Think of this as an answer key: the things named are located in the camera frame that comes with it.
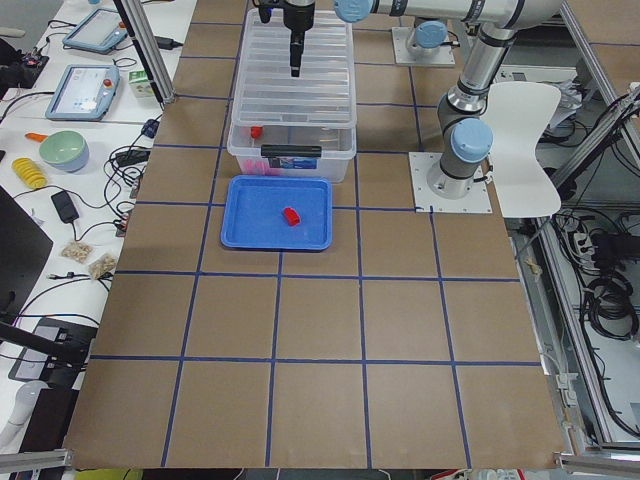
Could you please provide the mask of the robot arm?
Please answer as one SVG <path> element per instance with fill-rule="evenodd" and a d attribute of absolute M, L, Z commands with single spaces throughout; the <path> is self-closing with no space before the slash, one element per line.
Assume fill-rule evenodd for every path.
<path fill-rule="evenodd" d="M 315 1 L 254 1 L 260 20 L 267 24 L 271 20 L 272 10 L 283 11 L 283 23 L 290 30 L 289 65 L 291 76 L 300 76 L 302 56 L 304 53 L 305 34 L 314 25 Z M 334 1 L 334 12 L 339 19 L 347 23 L 355 23 L 368 15 L 382 13 L 391 17 L 400 17 L 405 13 L 417 16 L 441 16 L 459 18 L 464 21 L 476 20 L 484 6 L 483 1 L 463 1 L 461 7 L 455 7 L 452 1 L 445 1 L 437 6 L 436 1 L 428 1 L 426 14 L 418 13 L 417 7 L 410 7 L 408 1 L 391 1 L 388 7 L 382 7 L 380 1 Z"/>
<path fill-rule="evenodd" d="M 489 88 L 520 30 L 541 24 L 561 7 L 559 1 L 445 1 L 444 16 L 478 22 L 480 29 L 457 83 L 438 106 L 438 117 L 445 139 L 440 160 L 444 174 L 455 180 L 471 178 L 476 160 L 463 159 L 451 141 L 454 129 L 466 119 L 477 118 L 486 107 Z"/>

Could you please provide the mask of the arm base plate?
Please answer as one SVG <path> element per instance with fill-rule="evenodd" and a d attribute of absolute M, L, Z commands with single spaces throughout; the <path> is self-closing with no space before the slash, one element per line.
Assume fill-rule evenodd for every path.
<path fill-rule="evenodd" d="M 410 152 L 414 209 L 422 213 L 491 214 L 487 181 L 480 166 L 458 180 L 441 169 L 441 153 Z"/>
<path fill-rule="evenodd" d="M 391 29 L 395 63 L 402 66 L 452 68 L 453 42 L 446 26 L 427 21 L 418 27 Z"/>

